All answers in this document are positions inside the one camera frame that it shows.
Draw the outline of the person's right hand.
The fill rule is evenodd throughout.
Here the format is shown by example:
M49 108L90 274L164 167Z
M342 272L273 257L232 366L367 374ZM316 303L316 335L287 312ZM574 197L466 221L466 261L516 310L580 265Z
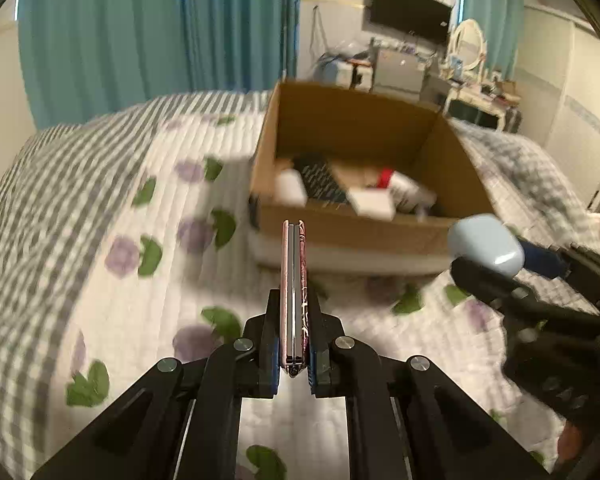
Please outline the person's right hand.
M591 440L590 428L581 428L570 420L566 420L564 429L557 440L557 458L554 468L565 466L570 460L577 458Z

